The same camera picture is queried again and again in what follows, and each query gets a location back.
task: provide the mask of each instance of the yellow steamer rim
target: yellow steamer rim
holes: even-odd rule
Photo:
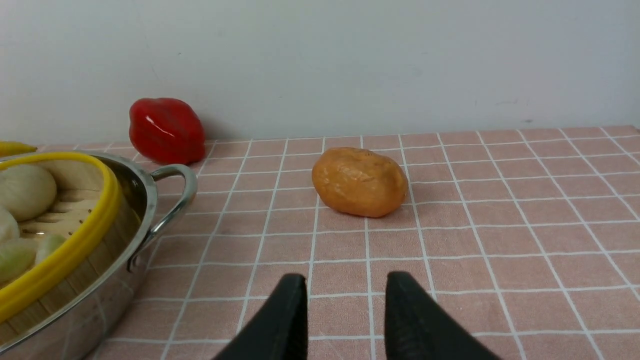
[[[15,165],[41,161],[70,160],[88,163],[102,174],[103,188],[96,206],[86,220],[49,257],[0,289],[0,323],[4,323],[38,301],[76,269],[98,246],[118,214],[122,189],[103,162],[77,152],[48,152],[20,157],[0,163],[0,171]]]

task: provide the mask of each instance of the pink checkered tablecloth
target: pink checkered tablecloth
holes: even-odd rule
[[[333,212],[310,169],[336,146],[394,158],[410,196]],[[135,159],[129,143],[52,145]],[[640,132],[632,126],[211,142],[199,191],[89,359],[210,359],[287,272],[307,276],[311,359],[384,359],[386,274],[406,270],[504,359],[640,359]],[[160,212],[182,190],[159,183]]]

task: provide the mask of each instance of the white wall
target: white wall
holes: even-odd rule
[[[158,96],[211,136],[638,124],[638,19],[638,0],[2,0],[0,138],[124,140]]]

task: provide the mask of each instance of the potato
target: potato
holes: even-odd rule
[[[311,178],[325,205],[360,217],[379,218],[393,212],[409,189],[406,175],[392,158],[354,147],[325,151]]]

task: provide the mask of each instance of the stainless steel pot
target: stainless steel pot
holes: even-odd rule
[[[116,174],[125,198],[142,219],[140,230],[122,255],[91,287],[23,337],[0,347],[0,359],[81,359],[108,335],[142,283],[149,260],[149,245],[175,222],[193,202],[198,183],[184,165],[167,165],[152,173],[135,162],[103,152],[83,151],[104,162]],[[178,203],[156,225],[156,181],[184,178]]]

